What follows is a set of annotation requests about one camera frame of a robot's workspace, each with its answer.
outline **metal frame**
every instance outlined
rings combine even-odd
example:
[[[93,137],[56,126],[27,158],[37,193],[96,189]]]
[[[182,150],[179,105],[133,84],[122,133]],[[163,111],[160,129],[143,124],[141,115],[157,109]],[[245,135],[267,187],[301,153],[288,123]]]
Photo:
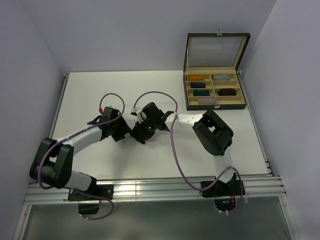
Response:
[[[237,72],[239,84],[243,90],[243,96],[246,99],[253,126],[261,147],[268,174],[246,175],[242,176],[245,188],[245,203],[252,197],[279,197],[283,214],[285,216],[288,229],[292,239],[299,240],[299,232],[287,203],[286,191],[279,176],[274,176],[270,169],[259,132],[244,91],[240,74]],[[63,101],[65,89],[67,86],[69,74],[64,76],[63,86],[59,97],[57,110],[54,116],[50,136],[52,137],[56,122],[59,116],[60,107]],[[196,186],[201,187],[201,181],[212,180],[214,177],[190,177],[189,180]],[[158,179],[133,179],[133,180],[100,180],[97,184],[114,184],[114,194],[112,201],[119,202],[149,202],[149,201],[174,201],[174,200],[205,200],[198,191],[191,189],[186,185],[182,178],[158,178]],[[69,202],[69,190],[67,189],[48,189],[43,190],[38,184],[28,186],[18,224],[16,226],[14,238],[22,240],[27,222],[29,219],[32,205],[52,205],[52,204],[78,204],[79,202]],[[98,201],[81,201],[81,203],[97,203]]]

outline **white table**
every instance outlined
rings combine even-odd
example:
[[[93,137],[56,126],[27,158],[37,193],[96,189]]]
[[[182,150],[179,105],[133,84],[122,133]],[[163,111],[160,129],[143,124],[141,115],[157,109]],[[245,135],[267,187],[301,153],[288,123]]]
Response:
[[[67,136],[82,129],[98,114],[99,101],[106,93],[117,93],[126,103],[123,115],[132,128],[136,117],[130,115],[135,100],[147,91],[162,91],[172,95],[179,104],[179,113],[186,111],[182,71],[72,72],[69,75],[56,119],[53,138]],[[155,102],[163,111],[174,110],[174,103],[166,96],[144,96],[137,107]],[[104,106],[122,109],[115,96],[106,97]],[[234,132],[231,145],[233,166],[241,175],[268,174],[256,131],[248,108],[217,110],[216,113]],[[178,159],[186,176],[216,176],[212,156],[203,148],[195,133],[174,133]],[[119,142],[109,137],[79,152],[73,159],[73,169],[97,179],[129,180],[181,177],[173,158],[170,134],[157,131],[146,143],[131,137]]]

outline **gray floor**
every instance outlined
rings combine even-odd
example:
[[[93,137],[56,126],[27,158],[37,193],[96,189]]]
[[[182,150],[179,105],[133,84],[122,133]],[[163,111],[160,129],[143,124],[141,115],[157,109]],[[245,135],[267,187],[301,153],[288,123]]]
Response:
[[[104,204],[106,213],[108,205]],[[25,240],[289,240],[277,197],[249,198],[219,215],[213,200],[116,203],[102,220],[79,218],[75,204],[33,206]]]

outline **open box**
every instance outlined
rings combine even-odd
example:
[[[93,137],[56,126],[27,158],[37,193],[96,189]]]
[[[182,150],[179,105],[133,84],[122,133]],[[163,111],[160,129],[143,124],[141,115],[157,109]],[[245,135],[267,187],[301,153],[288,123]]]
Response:
[[[249,39],[249,33],[187,35],[183,68],[187,110],[245,108],[237,70]],[[233,89],[232,95],[219,95],[222,89]]]

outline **lavender wall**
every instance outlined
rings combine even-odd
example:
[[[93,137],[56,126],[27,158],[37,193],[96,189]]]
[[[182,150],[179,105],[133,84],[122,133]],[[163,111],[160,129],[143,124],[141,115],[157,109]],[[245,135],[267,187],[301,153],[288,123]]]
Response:
[[[29,167],[48,135],[63,75],[18,0],[0,1],[0,239],[12,239]]]
[[[182,70],[187,33],[250,32],[276,0],[21,0],[65,72]]]
[[[308,240],[320,235],[319,10],[319,0],[278,0],[244,69],[266,155]]]

